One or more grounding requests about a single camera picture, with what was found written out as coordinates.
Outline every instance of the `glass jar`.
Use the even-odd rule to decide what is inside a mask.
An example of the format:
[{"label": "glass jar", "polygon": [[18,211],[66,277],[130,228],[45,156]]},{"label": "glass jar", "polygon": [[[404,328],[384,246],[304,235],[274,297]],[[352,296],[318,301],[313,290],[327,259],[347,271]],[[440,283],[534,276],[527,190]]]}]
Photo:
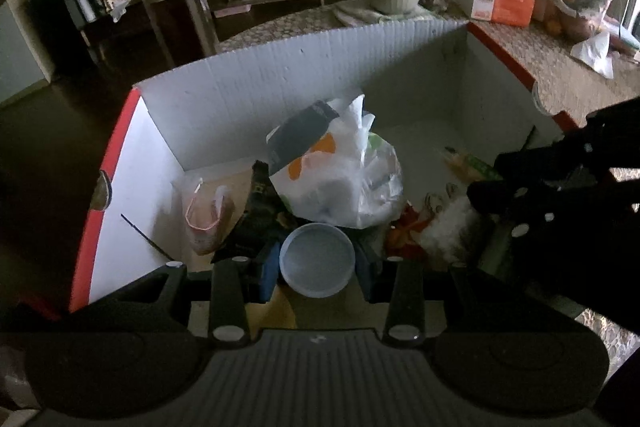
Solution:
[{"label": "glass jar", "polygon": [[170,68],[210,57],[218,38],[207,0],[142,0]]}]

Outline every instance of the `clear plastic bag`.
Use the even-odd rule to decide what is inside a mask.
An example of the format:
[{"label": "clear plastic bag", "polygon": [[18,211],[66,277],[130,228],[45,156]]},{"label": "clear plastic bag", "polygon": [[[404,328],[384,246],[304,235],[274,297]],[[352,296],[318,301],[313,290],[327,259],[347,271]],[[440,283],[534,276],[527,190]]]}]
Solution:
[{"label": "clear plastic bag", "polygon": [[211,197],[202,190],[203,183],[200,179],[184,213],[189,244],[198,255],[211,253],[222,243],[235,208],[226,185],[217,187]]},{"label": "clear plastic bag", "polygon": [[316,102],[267,137],[271,182],[295,216],[351,229],[399,217],[400,164],[363,99]]}]

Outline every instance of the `white cloth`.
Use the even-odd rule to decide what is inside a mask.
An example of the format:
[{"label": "white cloth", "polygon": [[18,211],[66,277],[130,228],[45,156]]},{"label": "white cloth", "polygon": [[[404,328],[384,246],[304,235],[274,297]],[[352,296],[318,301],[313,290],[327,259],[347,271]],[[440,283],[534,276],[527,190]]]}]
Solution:
[{"label": "white cloth", "polygon": [[605,78],[613,78],[613,64],[607,57],[609,52],[609,32],[603,31],[590,39],[578,42],[571,48],[571,56],[584,62],[588,67]]},{"label": "white cloth", "polygon": [[113,22],[116,23],[127,12],[127,6],[131,3],[131,0],[115,1],[113,3],[113,10],[109,12],[109,15],[113,18]]},{"label": "white cloth", "polygon": [[390,21],[429,21],[436,17],[426,8],[416,6],[402,15],[385,15],[375,11],[367,0],[340,1],[332,6],[335,17],[345,26],[364,26]]}]

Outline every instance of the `wooden floor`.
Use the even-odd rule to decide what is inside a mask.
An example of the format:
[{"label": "wooden floor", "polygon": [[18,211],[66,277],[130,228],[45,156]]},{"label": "wooden floor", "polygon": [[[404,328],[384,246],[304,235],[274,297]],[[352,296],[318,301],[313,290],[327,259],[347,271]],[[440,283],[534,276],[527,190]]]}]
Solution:
[{"label": "wooden floor", "polygon": [[114,50],[117,67],[63,78],[0,109],[0,305],[33,293],[66,307],[115,121],[132,84],[164,69],[153,39],[139,38]]}]

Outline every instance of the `plastic bowl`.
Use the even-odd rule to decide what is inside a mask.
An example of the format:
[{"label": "plastic bowl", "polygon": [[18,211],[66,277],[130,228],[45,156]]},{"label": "plastic bowl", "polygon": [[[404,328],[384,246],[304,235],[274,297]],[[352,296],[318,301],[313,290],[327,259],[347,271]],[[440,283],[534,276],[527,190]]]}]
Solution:
[{"label": "plastic bowl", "polygon": [[321,299],[347,286],[355,258],[344,232],[332,225],[309,223],[286,238],[280,250],[280,272],[300,295]]}]

